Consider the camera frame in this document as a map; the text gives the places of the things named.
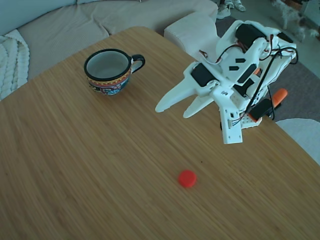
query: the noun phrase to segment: mug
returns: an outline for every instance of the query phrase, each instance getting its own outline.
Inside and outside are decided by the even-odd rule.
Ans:
[[[107,96],[119,93],[127,85],[131,74],[146,63],[144,56],[129,56],[119,49],[104,49],[93,53],[84,63],[90,87]]]

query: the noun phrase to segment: black mug rim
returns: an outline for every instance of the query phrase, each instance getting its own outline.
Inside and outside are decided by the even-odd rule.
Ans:
[[[94,56],[96,56],[96,55],[98,55],[98,54],[101,54],[101,53],[104,53],[104,52],[118,52],[118,53],[121,53],[121,54],[123,54],[124,56],[126,56],[126,58],[128,59],[128,66],[126,67],[126,69],[125,69],[123,72],[121,72],[120,74],[118,74],[118,75],[116,75],[116,76],[113,76],[113,77],[100,78],[100,77],[92,76],[92,75],[88,72],[88,70],[87,70],[88,63],[89,63],[89,61],[90,61]],[[110,82],[110,81],[113,81],[113,80],[115,80],[115,79],[118,79],[118,78],[122,77],[123,75],[126,74],[126,72],[129,71],[129,69],[131,68],[131,65],[132,65],[131,59],[132,59],[132,58],[131,58],[128,54],[126,54],[124,51],[122,51],[122,50],[119,50],[119,49],[116,49],[116,48],[103,49],[103,50],[100,50],[100,51],[97,51],[97,52],[91,54],[91,55],[85,60],[85,62],[84,62],[84,72],[85,72],[85,74],[86,74],[90,79],[92,79],[92,80],[95,80],[95,81],[98,81],[98,82]]]

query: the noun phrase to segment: beige couch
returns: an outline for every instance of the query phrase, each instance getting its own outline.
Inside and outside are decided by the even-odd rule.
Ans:
[[[29,80],[68,56],[132,26],[163,34],[167,26],[192,12],[216,19],[218,9],[211,0],[5,2],[0,6],[0,23],[9,24],[0,26],[0,35],[18,28],[30,49]]]

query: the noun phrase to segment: red bottle cap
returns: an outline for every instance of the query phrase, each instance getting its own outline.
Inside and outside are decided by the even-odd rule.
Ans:
[[[197,175],[190,170],[184,170],[180,173],[178,181],[185,188],[191,188],[195,185],[197,180]]]

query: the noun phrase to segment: dog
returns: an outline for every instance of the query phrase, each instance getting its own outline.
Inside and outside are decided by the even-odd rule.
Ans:
[[[270,0],[272,6],[281,11],[281,17],[283,19],[283,29],[288,29],[288,24],[292,22],[293,34],[298,38],[300,42],[303,42],[306,38],[306,31],[308,29],[307,19],[296,9],[288,6],[281,0]],[[315,29],[308,29],[311,37],[318,37],[319,33]]]

